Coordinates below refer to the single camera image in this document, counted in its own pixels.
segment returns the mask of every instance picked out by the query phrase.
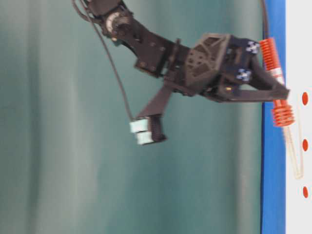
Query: black robotic arm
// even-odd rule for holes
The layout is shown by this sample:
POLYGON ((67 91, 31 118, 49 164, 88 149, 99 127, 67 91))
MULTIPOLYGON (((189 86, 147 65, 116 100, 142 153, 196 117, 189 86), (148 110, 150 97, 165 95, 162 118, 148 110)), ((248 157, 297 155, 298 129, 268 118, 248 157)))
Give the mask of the black robotic arm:
POLYGON ((82 1, 87 15, 72 0, 84 20, 98 24, 115 45, 128 47, 137 57, 137 69, 164 78, 163 87, 130 124, 139 144, 166 139, 161 117, 172 92, 201 95, 217 102, 264 102, 288 97, 289 90, 260 66, 256 41, 208 33, 189 48, 179 39, 172 42, 147 30, 122 0, 82 1), (254 90, 242 90, 243 84, 254 90))

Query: black cable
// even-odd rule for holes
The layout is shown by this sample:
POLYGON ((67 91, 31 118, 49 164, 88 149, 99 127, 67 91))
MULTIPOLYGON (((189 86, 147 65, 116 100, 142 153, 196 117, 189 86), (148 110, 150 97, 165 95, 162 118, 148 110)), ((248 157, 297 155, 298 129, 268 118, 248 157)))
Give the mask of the black cable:
POLYGON ((122 93, 122 97, 123 97, 123 101, 124 101, 124 104, 125 104, 125 108, 126 108, 126 112, 128 114, 128 117, 130 119, 130 121, 133 121, 133 116, 131 114, 131 110, 130 110, 130 106, 129 106, 129 102, 128 102, 128 99, 127 99, 127 95, 126 95, 126 91, 122 85, 122 82, 121 82, 121 79, 120 79, 120 76, 117 72, 117 69, 116 69, 116 66, 115 66, 115 63, 113 61, 113 58, 111 56, 111 53, 109 52, 108 50, 108 47, 103 39, 103 37, 101 36, 100 32, 98 31, 98 28, 95 26, 95 23, 92 21, 92 19, 90 18, 89 16, 89 12, 87 10, 87 8, 85 7, 85 5, 83 4, 83 1, 80 0, 80 3, 81 3, 81 6, 83 7, 85 13, 86 13, 86 17, 88 19, 88 21, 91 23, 92 27, 94 28, 95 32, 97 33, 98 37, 100 38, 101 42, 102 42, 102 45, 104 46, 104 49, 106 51, 106 54, 107 54, 107 57, 112 65, 112 68, 113 68, 113 71, 115 73, 115 76, 116 76, 116 79, 117 79, 117 82, 118 82, 118 85, 120 87, 120 90, 121 90, 121 93, 122 93))
MULTIPOLYGON (((72 4, 73 4, 73 7, 74 9, 77 11, 78 15, 83 18, 85 21, 89 21, 88 20, 88 17, 86 15, 84 15, 80 10, 79 8, 77 7, 76 3, 75 3, 75 0, 72 0, 72 4)), ((97 24, 100 24, 101 23, 101 20, 99 19, 95 19, 95 18, 90 18, 92 20, 92 22, 94 23, 97 23, 97 24)))
POLYGON ((268 10, 265 4, 265 0, 260 0, 260 2, 262 7, 262 18, 263 18, 263 36, 264 39, 268 39, 270 35, 268 10))

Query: teal backdrop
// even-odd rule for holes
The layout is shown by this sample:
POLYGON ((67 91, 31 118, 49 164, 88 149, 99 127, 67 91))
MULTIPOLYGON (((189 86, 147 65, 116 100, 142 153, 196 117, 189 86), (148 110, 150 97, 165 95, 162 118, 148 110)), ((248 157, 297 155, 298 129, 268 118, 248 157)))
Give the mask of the teal backdrop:
MULTIPOLYGON (((125 0, 151 31, 260 40, 257 0, 125 0)), ((260 233, 261 105, 174 95, 138 146, 91 26, 69 0, 0 1, 1 234, 260 233)), ((107 40, 134 113, 161 80, 107 40)))

